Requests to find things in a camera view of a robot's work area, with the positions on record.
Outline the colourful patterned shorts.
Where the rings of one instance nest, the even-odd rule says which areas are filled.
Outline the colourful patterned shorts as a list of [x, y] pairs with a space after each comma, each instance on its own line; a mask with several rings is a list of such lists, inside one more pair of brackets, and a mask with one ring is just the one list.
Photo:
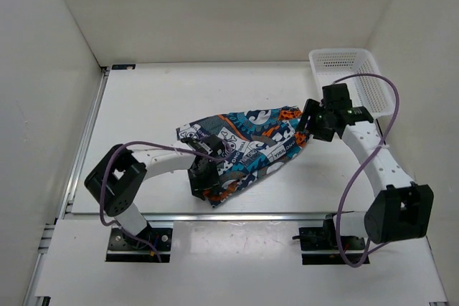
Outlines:
[[298, 107], [284, 106], [212, 115], [176, 129], [182, 142], [206, 141], [214, 135], [231, 150], [225, 161], [217, 164], [219, 185], [209, 196], [211, 207], [276, 172], [303, 150], [308, 134], [295, 130], [301, 115]]

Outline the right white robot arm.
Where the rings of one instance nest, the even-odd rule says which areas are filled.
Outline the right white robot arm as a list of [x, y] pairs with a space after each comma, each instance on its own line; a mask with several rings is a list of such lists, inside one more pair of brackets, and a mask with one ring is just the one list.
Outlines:
[[320, 102], [306, 101], [297, 132], [330, 142], [339, 137], [352, 151], [365, 173], [374, 200], [367, 211], [344, 212], [339, 202], [336, 214], [327, 220], [322, 240], [337, 249], [349, 236], [367, 238], [375, 244], [422, 238], [427, 233], [434, 194], [399, 166], [378, 134], [370, 112], [353, 105], [344, 83], [322, 88]]

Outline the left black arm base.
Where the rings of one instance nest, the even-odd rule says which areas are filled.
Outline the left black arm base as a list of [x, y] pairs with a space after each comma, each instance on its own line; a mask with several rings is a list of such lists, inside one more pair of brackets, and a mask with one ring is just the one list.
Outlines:
[[106, 262], [165, 264], [171, 259], [173, 241], [172, 223], [150, 223], [138, 237], [128, 236], [122, 229], [110, 229]]

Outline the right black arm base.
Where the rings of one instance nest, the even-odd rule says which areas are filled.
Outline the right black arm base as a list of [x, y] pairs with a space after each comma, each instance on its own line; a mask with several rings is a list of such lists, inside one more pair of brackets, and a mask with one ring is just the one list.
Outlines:
[[[346, 265], [336, 241], [334, 214], [327, 214], [321, 225], [302, 225], [292, 240], [301, 248], [302, 265], [333, 266]], [[362, 257], [366, 242], [357, 236], [342, 236], [341, 245], [346, 258], [356, 264]]]

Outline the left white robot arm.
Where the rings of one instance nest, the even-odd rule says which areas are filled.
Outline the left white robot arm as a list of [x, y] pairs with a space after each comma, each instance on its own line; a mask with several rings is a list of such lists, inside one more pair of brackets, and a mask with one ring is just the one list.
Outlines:
[[165, 173], [186, 171], [191, 194], [204, 200], [206, 192], [219, 187], [217, 166], [231, 151], [216, 135], [182, 138], [170, 146], [143, 141], [118, 144], [91, 170], [84, 185], [99, 204], [101, 222], [119, 226], [126, 241], [142, 249], [152, 242], [153, 229], [134, 204], [141, 184]]

